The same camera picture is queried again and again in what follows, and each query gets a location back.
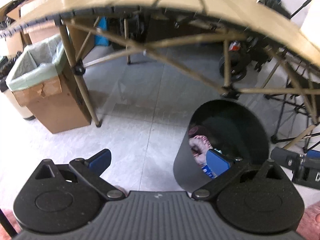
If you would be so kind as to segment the black round trash bin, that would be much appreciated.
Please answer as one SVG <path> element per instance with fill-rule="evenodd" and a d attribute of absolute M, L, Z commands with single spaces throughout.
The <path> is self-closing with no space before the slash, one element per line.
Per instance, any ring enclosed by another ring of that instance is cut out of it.
<path fill-rule="evenodd" d="M 254 113 L 235 101 L 208 101 L 193 113 L 174 161 L 175 180 L 185 191 L 193 192 L 210 181 L 189 146 L 188 132 L 194 126 L 208 129 L 213 149 L 228 158 L 240 157 L 254 165 L 268 158 L 267 134 Z"/>

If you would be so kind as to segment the black folding wagon cart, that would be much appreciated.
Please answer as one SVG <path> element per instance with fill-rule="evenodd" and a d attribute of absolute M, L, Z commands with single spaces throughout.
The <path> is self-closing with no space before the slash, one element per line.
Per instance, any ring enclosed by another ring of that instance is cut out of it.
<path fill-rule="evenodd" d="M 241 81 L 247 74 L 247 67 L 255 63 L 254 70 L 260 72 L 271 57 L 265 51 L 267 43 L 259 38 L 249 37 L 243 41 L 223 42 L 223 56 L 219 61 L 222 77 L 228 74 L 229 83 Z"/>

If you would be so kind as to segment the blue tissue pack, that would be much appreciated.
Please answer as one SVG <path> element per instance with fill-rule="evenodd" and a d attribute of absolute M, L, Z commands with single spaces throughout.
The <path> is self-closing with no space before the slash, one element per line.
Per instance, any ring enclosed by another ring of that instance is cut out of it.
<path fill-rule="evenodd" d="M 217 175 L 214 172 L 212 172 L 212 170 L 207 165 L 202 166 L 202 171 L 211 179 L 217 177 Z"/>

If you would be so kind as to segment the tan folding camp table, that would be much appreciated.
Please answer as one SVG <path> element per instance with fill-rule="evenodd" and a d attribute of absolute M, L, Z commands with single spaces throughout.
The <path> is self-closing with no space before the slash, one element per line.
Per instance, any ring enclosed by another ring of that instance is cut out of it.
<path fill-rule="evenodd" d="M 142 16 L 145 22 L 168 21 L 173 28 L 184 26 L 200 28 L 202 31 L 199 34 L 185 31 L 179 35 L 174 29 L 162 40 L 145 43 L 81 23 L 84 18 L 100 16 L 122 20 Z M 312 86 L 302 88 L 285 58 L 285 54 L 292 54 L 300 58 L 304 67 L 319 70 L 319 48 L 289 18 L 270 9 L 261 0 L 49 0 L 2 30 L 1 37 L 12 36 L 16 32 L 48 21 L 103 36 L 119 44 L 123 49 L 114 53 L 113 57 L 145 52 L 149 57 L 170 64 L 184 74 L 214 87 L 222 95 L 233 92 L 227 73 L 225 84 L 217 85 L 183 64 L 159 54 L 157 49 L 224 40 L 243 41 L 249 37 L 262 39 L 267 43 L 267 54 L 276 58 L 289 75 L 292 88 L 245 88 L 241 89 L 240 93 L 301 95 L 312 116 L 312 123 L 316 125 L 319 122 L 315 104 L 306 96 L 319 94 L 319 90 Z"/>

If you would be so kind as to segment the black folding camp chair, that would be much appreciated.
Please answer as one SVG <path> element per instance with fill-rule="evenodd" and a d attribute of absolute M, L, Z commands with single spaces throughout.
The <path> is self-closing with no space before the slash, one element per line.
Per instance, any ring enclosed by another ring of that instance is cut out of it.
<path fill-rule="evenodd" d="M 309 80 L 307 80 L 306 78 L 302 77 L 299 75 L 299 78 L 297 78 L 300 85 L 302 86 L 302 88 L 308 88 L 309 85 L 312 83 L 313 88 L 315 88 L 316 90 L 319 90 L 319 83 L 315 83 L 315 82 L 311 82 Z M 319 94 L 307 94 L 307 99 L 309 101 L 311 101 L 311 103 L 315 103 L 315 110 L 316 110 L 316 117 L 319 119 Z M 274 132 L 274 134 L 271 136 L 270 140 L 273 144 L 278 144 L 278 143 L 285 143 L 288 142 L 289 144 L 294 141 L 296 139 L 296 137 L 288 137 L 288 138 L 283 138 L 280 139 L 278 138 L 278 132 L 281 128 L 281 126 L 283 126 L 287 121 L 289 121 L 291 119 L 291 117 L 293 117 L 292 120 L 292 125 L 291 125 L 291 129 L 289 134 L 292 133 L 293 131 L 293 125 L 294 122 L 296 120 L 297 115 L 301 115 L 304 116 L 306 118 L 306 129 L 302 132 L 304 134 L 304 137 L 300 138 L 299 141 L 303 140 L 304 141 L 304 146 L 302 147 L 302 150 L 305 154 L 307 154 L 308 151 L 313 150 L 315 147 L 317 147 L 319 145 L 319 141 L 316 142 L 314 145 L 309 147 L 310 144 L 310 140 L 313 137 L 319 137 L 319 132 L 313 133 L 313 130 L 319 126 L 319 122 L 314 125 L 312 122 L 312 116 L 311 114 L 308 112 L 307 107 L 304 104 L 304 101 L 300 104 L 298 104 L 297 98 L 298 97 L 302 97 L 298 94 L 266 94 L 264 95 L 264 98 L 267 100 L 274 100 L 274 101 L 279 101 L 281 102 L 281 110 L 280 110 L 280 114 L 279 114 L 279 118 L 277 121 L 277 126 L 276 126 L 276 130 Z M 285 107 L 289 106 L 291 107 L 291 109 L 289 109 L 288 113 L 290 112 L 291 115 L 289 117 L 287 117 L 287 119 L 283 120 L 283 115 L 285 113 Z"/>

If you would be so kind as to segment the cardboard box with green liner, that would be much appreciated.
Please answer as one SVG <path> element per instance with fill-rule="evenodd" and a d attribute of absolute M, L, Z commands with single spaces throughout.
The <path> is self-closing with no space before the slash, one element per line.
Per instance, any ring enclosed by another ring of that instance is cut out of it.
<path fill-rule="evenodd" d="M 91 124 L 60 35 L 26 46 L 6 84 L 18 104 L 53 134 Z"/>

